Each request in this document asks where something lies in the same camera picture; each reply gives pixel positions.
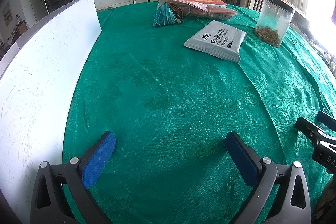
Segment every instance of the green tablecloth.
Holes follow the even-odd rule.
[[[330,176],[295,121],[335,116],[336,81],[292,29],[274,48],[253,32],[257,12],[229,7],[240,14],[225,23],[248,35],[239,64],[183,46],[210,20],[155,28],[156,3],[98,13],[102,33],[73,95],[63,162],[114,132],[116,149],[90,188],[114,224],[228,223],[251,191],[222,143],[230,131],[275,163],[299,160],[312,204],[319,199]]]

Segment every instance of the scratched white panel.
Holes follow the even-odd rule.
[[[71,99],[100,32],[94,1],[74,1],[17,40],[0,78],[0,188],[24,224],[39,164],[62,162]]]

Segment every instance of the teal fabric bag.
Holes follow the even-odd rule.
[[[167,26],[173,25],[177,22],[177,18],[174,15],[173,11],[169,8],[167,3],[163,3],[157,8],[157,11],[154,16],[153,26]]]

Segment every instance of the black jar lid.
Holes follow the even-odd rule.
[[[276,6],[280,7],[281,9],[284,9],[285,11],[287,11],[287,12],[293,14],[293,15],[295,13],[294,9],[291,6],[289,6],[288,4],[282,2],[281,0],[268,0],[268,1],[272,2]]]

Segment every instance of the blue gripper pad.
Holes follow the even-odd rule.
[[[238,140],[231,133],[226,135],[225,148],[237,166],[245,184],[247,186],[253,187],[253,189],[256,189],[259,184],[258,168],[255,166],[254,162],[243,149]]]
[[[116,137],[111,132],[83,168],[82,182],[86,189],[95,185],[115,147]]]

